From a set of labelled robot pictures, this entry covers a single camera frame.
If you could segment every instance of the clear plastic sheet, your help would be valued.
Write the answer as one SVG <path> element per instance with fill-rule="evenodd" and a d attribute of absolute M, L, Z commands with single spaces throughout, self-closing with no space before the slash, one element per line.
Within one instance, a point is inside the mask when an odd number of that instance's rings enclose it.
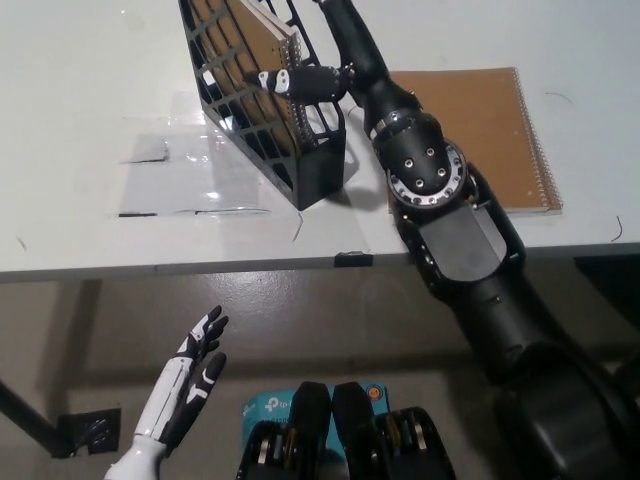
<path fill-rule="evenodd" d="M 114 216 L 215 217 L 231 242 L 255 241 L 258 231 L 265 240 L 296 240 L 302 216 L 212 121 L 193 115 L 122 121 L 137 133 L 118 165 L 123 191 Z"/>

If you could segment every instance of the white robotic hand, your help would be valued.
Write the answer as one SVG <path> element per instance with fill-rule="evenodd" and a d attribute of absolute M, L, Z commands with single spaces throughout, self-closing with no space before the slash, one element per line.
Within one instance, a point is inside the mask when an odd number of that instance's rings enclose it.
<path fill-rule="evenodd" d="M 224 353 L 212 356 L 194 381 L 198 364 L 219 346 L 228 317 L 217 306 L 193 327 L 169 360 L 147 400 L 131 448 L 111 466 L 105 480 L 159 480 L 160 462 L 175 449 L 195 422 L 222 373 Z"/>

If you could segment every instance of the metal bracket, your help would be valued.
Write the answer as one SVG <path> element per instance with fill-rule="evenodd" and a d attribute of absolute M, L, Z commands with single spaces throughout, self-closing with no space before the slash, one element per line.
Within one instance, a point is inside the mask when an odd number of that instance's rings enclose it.
<path fill-rule="evenodd" d="M 76 452 L 85 446 L 89 455 L 115 452 L 120 442 L 120 417 L 119 408 L 61 415 L 58 433 L 71 440 Z"/>

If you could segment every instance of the black wire rack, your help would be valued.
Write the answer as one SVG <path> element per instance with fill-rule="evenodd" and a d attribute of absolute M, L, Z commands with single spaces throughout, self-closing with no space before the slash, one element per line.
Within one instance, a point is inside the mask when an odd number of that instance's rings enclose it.
<path fill-rule="evenodd" d="M 276 140 L 274 131 L 290 132 L 291 128 L 287 128 L 283 115 L 277 110 L 275 115 L 273 111 L 270 115 L 265 114 L 260 102 L 256 101 L 256 94 L 259 92 L 256 87 L 244 82 L 235 84 L 229 79 L 225 83 L 233 85 L 233 91 L 229 91 L 229 88 L 223 91 L 220 82 L 214 79 L 213 72 L 218 75 L 220 72 L 228 74 L 228 62 L 234 62 L 234 65 L 242 68 L 242 63 L 237 61 L 242 55 L 243 58 L 250 59 L 253 70 L 259 70 L 255 56 L 233 18 L 228 1 L 230 0 L 217 0 L 213 2 L 216 6 L 212 7 L 212 2 L 199 0 L 199 8 L 196 9 L 194 0 L 179 0 L 203 110 L 298 210 L 304 210 L 343 186 L 346 144 L 344 114 L 337 103 L 324 104 L 322 108 L 320 105 L 307 106 L 306 109 L 305 106 L 293 104 L 299 115 L 306 117 L 309 113 L 315 120 L 312 129 L 305 129 L 303 141 L 294 139 L 288 133 L 290 144 L 294 145 L 297 141 L 300 145 L 296 153 Z M 279 18 L 288 18 L 287 25 L 299 32 L 300 47 L 304 52 L 301 64 L 320 65 L 293 0 L 279 2 L 278 8 L 286 10 L 281 12 L 276 11 L 272 0 L 261 1 Z M 204 46 L 204 43 L 209 47 L 215 45 L 210 38 L 210 27 L 222 31 L 221 22 L 225 20 L 225 27 L 232 25 L 236 38 L 240 41 L 235 41 L 232 45 L 225 37 L 225 51 L 211 54 L 211 49 L 207 52 Z M 245 107 L 247 100 L 257 105 L 262 115 L 250 115 Z M 332 124 L 327 120 L 326 112 L 333 119 Z"/>

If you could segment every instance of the black mesh basket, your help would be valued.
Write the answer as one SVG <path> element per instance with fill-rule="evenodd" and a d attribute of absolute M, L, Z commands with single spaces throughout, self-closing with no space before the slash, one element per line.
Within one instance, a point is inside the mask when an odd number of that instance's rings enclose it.
<path fill-rule="evenodd" d="M 235 61 L 239 55 L 243 54 L 245 54 L 243 58 L 251 59 L 252 70 L 259 70 L 253 53 L 247 47 L 242 32 L 237 28 L 227 0 L 217 2 L 216 8 L 211 7 L 208 1 L 199 2 L 200 11 L 195 9 L 193 0 L 179 0 L 179 3 L 195 79 L 203 110 L 207 116 L 223 127 L 229 138 L 298 210 L 304 210 L 342 188 L 346 130 L 344 115 L 339 105 L 325 104 L 323 109 L 318 105 L 307 107 L 306 112 L 313 109 L 311 113 L 316 120 L 314 128 L 306 130 L 305 142 L 301 145 L 299 154 L 286 151 L 278 144 L 273 134 L 274 129 L 287 131 L 283 116 L 278 113 L 274 119 L 271 115 L 270 120 L 266 121 L 264 118 L 267 116 L 264 115 L 263 121 L 254 121 L 245 108 L 243 99 L 255 99 L 254 94 L 258 92 L 256 87 L 243 84 L 241 89 L 234 87 L 233 92 L 225 93 L 215 80 L 211 81 L 211 72 L 214 69 L 224 69 L 226 61 Z M 262 0 L 262 3 L 278 15 L 271 0 Z M 207 15 L 202 14 L 202 5 L 207 6 Z M 288 11 L 281 12 L 279 17 L 289 18 L 287 25 L 299 31 L 300 41 L 306 47 L 303 50 L 308 52 L 302 58 L 302 64 L 319 65 L 318 57 L 293 6 L 293 0 L 286 0 L 286 8 Z M 233 25 L 240 42 L 236 41 L 234 46 L 228 43 L 229 48 L 225 53 L 216 54 L 215 58 L 211 58 L 212 55 L 205 53 L 202 36 L 209 36 L 210 26 L 220 28 L 220 21 L 225 17 L 231 20 L 225 25 Z M 214 44 L 211 39 L 209 40 L 210 45 Z M 337 122 L 332 122 L 333 126 L 329 124 L 323 113 L 323 111 L 327 112 L 327 106 L 330 107 L 331 117 L 337 119 Z M 304 106 L 295 105 L 294 108 L 298 109 L 298 112 L 305 111 Z"/>

